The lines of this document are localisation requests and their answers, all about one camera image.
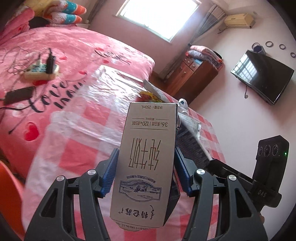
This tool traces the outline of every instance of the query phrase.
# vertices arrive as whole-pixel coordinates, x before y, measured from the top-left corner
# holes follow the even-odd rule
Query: metal screw
[[[204,174],[205,174],[205,170],[203,170],[203,169],[197,169],[196,172],[197,172],[199,175],[204,175]]]
[[[57,177],[57,181],[58,181],[58,182],[61,182],[61,181],[63,181],[64,179],[65,179],[64,176],[58,176],[58,177]]]
[[[96,170],[95,169],[90,169],[87,171],[88,175],[95,175],[96,174]]]
[[[237,177],[235,175],[229,175],[229,179],[231,181],[235,181],[237,179]]]

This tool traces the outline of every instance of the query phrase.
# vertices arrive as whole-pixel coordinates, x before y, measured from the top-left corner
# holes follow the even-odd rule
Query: wall-mounted tv
[[[294,70],[277,60],[248,50],[231,73],[274,105],[288,85]]]

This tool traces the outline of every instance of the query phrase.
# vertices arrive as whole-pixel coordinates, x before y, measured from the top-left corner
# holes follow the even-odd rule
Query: wall
[[[85,22],[85,20],[87,20],[87,18],[89,17],[89,14],[91,13],[91,10],[93,9],[97,0],[70,0],[70,1],[86,7],[86,10],[87,10],[86,14],[81,15],[83,22]]]
[[[212,6],[210,0],[203,0],[197,11],[169,43],[138,25],[115,17],[124,1],[108,0],[93,19],[89,29],[120,40],[149,55],[155,61],[153,70],[156,73],[160,73],[189,43],[201,19]]]
[[[274,12],[267,0],[212,0],[227,15],[250,13],[254,18],[269,18]]]
[[[266,52],[296,70],[296,59],[290,56],[290,52],[296,52],[296,42],[269,3],[261,1],[260,5],[264,7],[264,14],[268,12],[268,17],[257,19],[252,29],[227,29],[199,42],[220,53],[225,67],[190,107],[212,123],[227,164],[250,177],[256,164],[259,140],[281,135],[289,141],[288,163],[279,190],[282,200],[277,208],[264,207],[262,210],[264,226],[271,238],[285,222],[296,201],[296,74],[276,105],[270,106],[250,88],[247,91],[249,98],[244,99],[246,86],[230,70],[254,42],[264,45],[269,40],[273,41],[274,47],[265,47]],[[286,45],[286,50],[279,49],[281,43]]]

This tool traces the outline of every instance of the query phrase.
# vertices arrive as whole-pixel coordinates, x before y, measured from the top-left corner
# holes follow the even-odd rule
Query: orange chair
[[[0,161],[0,213],[22,240],[25,236],[21,220],[23,189],[23,184]]]

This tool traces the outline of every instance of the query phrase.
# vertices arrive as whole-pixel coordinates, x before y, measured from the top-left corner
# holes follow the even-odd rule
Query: window frame
[[[144,25],[144,24],[140,24],[140,23],[138,23],[138,22],[136,22],[136,21],[134,21],[134,20],[132,20],[132,19],[129,19],[129,18],[127,18],[127,17],[125,17],[125,16],[122,16],[121,15],[121,12],[123,11],[123,9],[125,8],[125,6],[128,4],[128,2],[129,2],[130,0],[125,0],[125,2],[123,3],[123,5],[120,7],[120,9],[118,10],[118,12],[116,13],[116,17],[118,17],[118,18],[122,18],[122,19],[124,19],[124,20],[126,20],[126,21],[129,21],[129,22],[131,22],[131,23],[133,23],[133,24],[135,24],[135,25],[138,25],[138,26],[140,26],[140,27],[142,27],[142,28],[144,28],[144,29],[146,29],[146,30],[148,30],[148,31],[150,31],[150,32],[152,32],[153,34],[155,34],[156,36],[158,36],[158,37],[160,37],[161,39],[163,39],[163,40],[165,40],[165,41],[167,41],[167,42],[169,42],[169,43],[171,43],[172,42],[172,40],[173,40],[173,38],[177,35],[177,33],[183,28],[183,26],[187,23],[187,21],[190,19],[190,17],[196,12],[196,10],[198,9],[198,7],[201,5],[201,2],[199,1],[199,0],[191,0],[191,1],[193,1],[193,2],[195,2],[196,3],[196,8],[192,11],[192,13],[189,15],[189,17],[188,17],[188,19],[186,20],[186,22],[184,23],[184,25],[182,26],[182,28],[180,28],[170,39],[167,39],[166,37],[164,37],[164,36],[162,36],[160,33],[158,33],[158,32],[156,32],[156,31],[154,31],[153,29],[151,29],[151,28],[149,28],[149,27],[147,27],[146,25]]]

